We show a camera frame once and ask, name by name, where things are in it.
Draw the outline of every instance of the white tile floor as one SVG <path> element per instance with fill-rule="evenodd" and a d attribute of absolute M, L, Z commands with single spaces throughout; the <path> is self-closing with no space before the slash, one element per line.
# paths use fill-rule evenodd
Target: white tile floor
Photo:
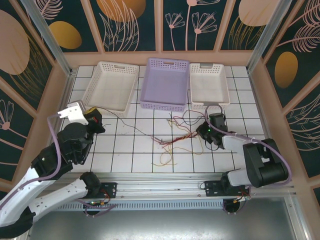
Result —
<path fill-rule="evenodd" d="M 123 121 L 135 126 L 148 135 L 159 139 L 172 141 L 186 132 L 173 126 L 167 119 L 172 116 L 182 116 L 180 112 L 143 109 L 140 107 L 140 93 L 143 85 L 146 67 L 139 70 L 139 81 L 131 101 L 129 114 Z M 94 72 L 93 66 L 80 66 L 76 75 L 69 102 L 80 100 Z M 226 66 L 227 84 L 231 104 L 225 109 L 226 124 L 229 131 L 264 139 L 255 98 L 244 66 Z M 195 120 L 198 113 L 186 113 L 185 117 Z M 191 130 L 202 124 L 199 121 L 191 126 Z M 62 123 L 63 129 L 69 121 Z M 173 144 L 173 154 L 164 153 L 161 145 L 151 137 L 145 136 L 133 127 L 128 127 L 115 116 L 104 115 L 105 133 L 99 134 L 94 141 L 90 154 L 84 165 L 75 165 L 72 172 L 93 171 L 96 173 L 220 173 L 243 168 L 245 160 L 242 156 L 230 150 L 210 150 L 199 138 L 189 138 Z M 161 162 L 169 164 L 160 166 Z"/>

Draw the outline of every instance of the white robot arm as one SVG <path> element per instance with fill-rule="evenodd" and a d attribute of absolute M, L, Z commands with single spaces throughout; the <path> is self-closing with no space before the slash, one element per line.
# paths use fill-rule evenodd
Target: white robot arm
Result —
<path fill-rule="evenodd" d="M 84 115 L 81 101 L 68 104 L 67 107 L 58 112 L 60 118 L 68 117 L 71 122 L 57 134 L 61 152 L 59 171 L 50 179 L 37 180 L 52 175 L 57 169 L 57 151 L 52 143 L 40 152 L 21 181 L 0 201 L 0 239 L 17 237 L 57 207 L 99 192 L 99 179 L 93 172 L 85 172 L 73 183 L 36 198 L 45 188 L 72 170 L 73 164 L 83 165 L 93 144 L 94 134 L 105 132 L 102 115 L 97 109 Z"/>

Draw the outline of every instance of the purple basket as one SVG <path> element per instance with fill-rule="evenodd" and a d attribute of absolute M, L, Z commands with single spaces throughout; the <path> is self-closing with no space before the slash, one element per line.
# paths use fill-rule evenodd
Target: purple basket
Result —
<path fill-rule="evenodd" d="M 183 112 L 187 104 L 188 80 L 188 61 L 149 58 L 141 91 L 141 107 Z"/>

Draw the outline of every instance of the gold circle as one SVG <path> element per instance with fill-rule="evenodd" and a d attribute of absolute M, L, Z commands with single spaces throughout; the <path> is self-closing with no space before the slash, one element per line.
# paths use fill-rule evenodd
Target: gold circle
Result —
<path fill-rule="evenodd" d="M 96 0 L 96 3 L 104 15 L 117 22 L 129 22 L 131 17 L 127 15 L 130 14 L 130 9 L 136 18 L 139 18 L 146 9 L 146 0 Z"/>
<path fill-rule="evenodd" d="M 298 71 L 298 59 L 292 52 L 282 53 L 275 64 L 275 83 L 282 89 L 290 86 Z"/>
<path fill-rule="evenodd" d="M 239 18 L 247 26 L 266 25 L 274 13 L 279 0 L 241 0 Z"/>
<path fill-rule="evenodd" d="M 60 47 L 76 49 L 81 46 L 81 35 L 70 23 L 55 21 L 50 24 L 49 28 Z"/>
<path fill-rule="evenodd" d="M 30 56 L 28 35 L 10 14 L 0 10 L 0 69 L 11 75 L 21 74 Z"/>

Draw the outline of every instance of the gray floor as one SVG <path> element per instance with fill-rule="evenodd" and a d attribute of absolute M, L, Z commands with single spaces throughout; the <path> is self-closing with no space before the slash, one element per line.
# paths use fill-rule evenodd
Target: gray floor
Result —
<path fill-rule="evenodd" d="M 253 199 L 237 215 L 212 210 L 111 211 L 98 218 L 51 212 L 30 240 L 294 240 L 281 199 Z"/>

